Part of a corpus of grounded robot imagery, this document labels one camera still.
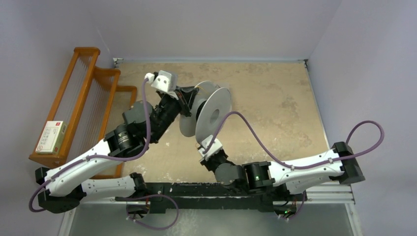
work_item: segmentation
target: black mount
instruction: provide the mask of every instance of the black mount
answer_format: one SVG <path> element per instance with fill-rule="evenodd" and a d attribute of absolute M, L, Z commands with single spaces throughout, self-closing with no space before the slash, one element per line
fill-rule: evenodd
<path fill-rule="evenodd" d="M 345 142 L 334 143 L 331 149 L 333 149 L 334 153 L 338 153 L 339 157 L 354 154 L 352 148 Z M 352 184 L 365 180 L 365 176 L 363 176 L 362 170 L 360 169 L 356 158 L 342 160 L 342 164 L 343 166 L 340 169 L 344 171 L 344 173 L 341 176 L 330 177 L 331 180 L 337 180 L 341 184 Z"/>

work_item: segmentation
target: cable clip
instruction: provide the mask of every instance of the cable clip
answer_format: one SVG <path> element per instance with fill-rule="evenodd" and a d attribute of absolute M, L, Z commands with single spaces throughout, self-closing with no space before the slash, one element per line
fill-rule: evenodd
<path fill-rule="evenodd" d="M 90 159 L 89 159 L 88 157 L 89 157 L 89 156 L 87 155 L 87 156 L 83 157 L 83 158 L 82 158 L 82 160 L 83 160 L 83 161 L 90 161 Z"/>
<path fill-rule="evenodd" d="M 51 178 L 50 176 L 45 177 L 46 181 L 55 182 L 54 178 Z"/>

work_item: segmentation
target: white bracket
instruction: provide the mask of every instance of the white bracket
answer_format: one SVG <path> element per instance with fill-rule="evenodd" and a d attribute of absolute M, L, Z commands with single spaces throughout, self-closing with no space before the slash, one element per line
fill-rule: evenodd
<path fill-rule="evenodd" d="M 209 160 L 211 156 L 213 156 L 214 154 L 218 153 L 220 150 L 223 149 L 223 145 L 221 144 L 221 142 L 218 139 L 215 139 L 213 145 L 211 145 L 208 152 L 204 154 L 203 152 L 206 151 L 207 146 L 210 144 L 212 139 L 213 139 L 213 135 L 210 135 L 201 142 L 201 146 L 203 148 L 198 149 L 198 152 L 200 153 L 202 157 L 200 162 L 203 160 L 206 160 L 206 161 Z"/>
<path fill-rule="evenodd" d="M 150 73 L 148 73 L 145 78 L 149 79 L 151 87 L 178 100 L 178 96 L 174 92 L 177 88 L 178 80 L 178 76 L 176 74 L 160 70 L 156 78 L 151 76 Z"/>

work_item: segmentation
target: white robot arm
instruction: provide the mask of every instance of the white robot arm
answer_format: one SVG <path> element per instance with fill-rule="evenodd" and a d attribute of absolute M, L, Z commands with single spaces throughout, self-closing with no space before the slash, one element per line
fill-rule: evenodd
<path fill-rule="evenodd" d="M 199 119 L 196 113 L 203 113 L 202 107 L 212 108 L 212 103 L 217 102 L 213 94 L 215 91 L 218 91 L 218 94 L 220 91 L 224 92 L 224 88 L 216 90 L 213 86 L 208 86 L 207 82 L 202 82 L 195 87 L 177 87 L 177 77 L 165 71 L 148 73 L 145 78 L 152 87 L 157 89 L 157 93 L 161 97 L 161 101 L 155 108 L 146 101 L 135 102 L 130 110 L 122 114 L 124 123 L 109 132 L 94 147 L 61 167 L 36 170 L 36 182 L 41 185 L 39 189 L 45 188 L 45 191 L 37 195 L 42 208 L 53 213 L 62 213 L 75 208 L 80 202 L 109 197 L 143 197 L 161 193 L 156 190 L 156 187 L 150 190 L 152 188 L 150 185 L 153 183 L 145 183 L 142 175 L 137 173 L 117 179 L 90 178 L 111 166 L 120 164 L 123 161 L 121 158 L 131 160 L 139 153 L 144 153 L 147 146 L 147 144 L 145 145 L 145 137 L 149 135 L 146 132 L 148 128 L 146 119 L 150 120 L 149 143 L 158 143 L 178 114 L 184 118 L 183 125 L 180 120 L 183 135 L 191 137 L 195 134 L 197 139 L 196 131 L 189 129 L 187 125 L 195 125 L 196 120 Z M 213 91 L 205 96 L 207 98 L 211 94 L 210 98 L 214 97 L 214 99 L 206 102 L 202 93 L 199 93 L 199 88 L 204 89 L 205 92 L 212 88 Z M 287 198 L 299 195 L 306 189 L 329 180 L 338 180 L 344 184 L 364 180 L 360 167 L 354 158 L 336 160 L 339 157 L 353 154 L 350 147 L 344 142 L 335 143 L 330 150 L 318 155 L 284 163 L 264 161 L 235 165 L 227 160 L 228 156 L 223 150 L 221 142 L 214 137 L 214 141 L 210 145 L 213 135 L 202 140 L 201 134 L 203 133 L 200 132 L 197 139 L 201 141 L 199 142 L 201 146 L 198 148 L 202 157 L 200 163 L 208 171 L 213 171 L 218 182 L 215 185 L 209 184 L 205 188 L 214 187 L 215 191 L 219 191 L 216 187 L 221 186 L 222 190 L 226 188 L 239 196 L 274 192 L 282 198 Z M 213 130 L 206 130 L 206 133 L 213 133 Z M 323 161 L 328 162 L 316 165 L 316 163 Z"/>

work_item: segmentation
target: wooden rack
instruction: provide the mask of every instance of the wooden rack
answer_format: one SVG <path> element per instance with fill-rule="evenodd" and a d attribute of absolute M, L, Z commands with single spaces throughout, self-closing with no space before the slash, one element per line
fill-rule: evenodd
<path fill-rule="evenodd" d="M 46 118 L 46 121 L 59 120 L 61 118 L 57 117 L 57 112 L 59 110 L 65 111 L 68 109 L 72 109 L 72 112 L 70 113 L 70 115 L 68 115 L 67 118 L 69 120 L 63 119 L 63 121 L 67 122 L 68 127 L 64 136 L 64 140 L 62 142 L 62 146 L 57 154 L 38 154 L 35 152 L 35 147 L 33 149 L 32 154 L 29 156 L 30 160 L 40 163 L 48 168 L 56 168 L 65 164 L 67 162 L 67 158 L 70 154 L 70 151 L 71 154 L 73 154 L 74 156 L 78 156 L 90 148 L 89 146 L 87 147 L 85 143 L 91 143 L 93 145 L 97 141 L 104 138 L 106 134 L 107 124 L 109 121 L 113 99 L 116 92 L 132 93 L 130 97 L 130 102 L 126 105 L 126 109 L 128 109 L 135 102 L 137 88 L 135 86 L 119 86 L 118 81 L 120 71 L 118 69 L 104 69 L 95 66 L 99 55 L 100 50 L 96 47 L 79 47 L 74 49 L 72 59 L 68 65 L 67 71 L 61 82 L 60 88 L 55 96 L 54 102 L 52 103 L 51 109 Z M 72 83 L 75 86 L 78 86 L 78 88 L 72 86 L 71 89 L 76 91 L 79 90 L 76 99 L 73 99 L 75 102 L 71 104 L 70 101 L 65 101 L 65 104 L 63 105 L 62 103 L 64 94 L 67 91 L 70 79 L 77 80 L 76 76 L 72 76 L 76 64 L 82 65 L 82 67 L 84 68 L 84 77 L 79 78 L 79 83 Z M 92 99 L 94 99 L 94 94 L 91 93 L 92 84 L 98 87 L 98 89 L 94 89 L 94 91 L 100 90 L 103 94 L 106 94 L 107 100 L 95 99 L 94 102 L 89 102 L 90 106 L 93 106 L 93 109 L 89 107 L 88 111 L 84 111 L 86 101 L 92 101 Z M 95 112 L 94 116 L 90 116 L 89 113 L 91 113 L 91 110 L 100 112 Z M 85 127 L 80 127 L 80 119 L 83 119 L 84 122 L 82 123 L 88 125 L 89 129 L 93 132 L 85 130 Z M 84 139 L 88 137 L 88 142 L 84 142 L 84 145 L 80 144 L 77 145 L 77 147 L 73 147 L 74 136 L 76 135 L 77 131 L 79 132 L 79 137 L 83 137 Z M 39 135 L 36 144 L 39 142 L 41 135 L 42 134 Z M 121 176 L 121 170 L 122 164 L 117 166 L 116 171 L 113 175 L 96 175 L 93 178 L 118 178 Z"/>

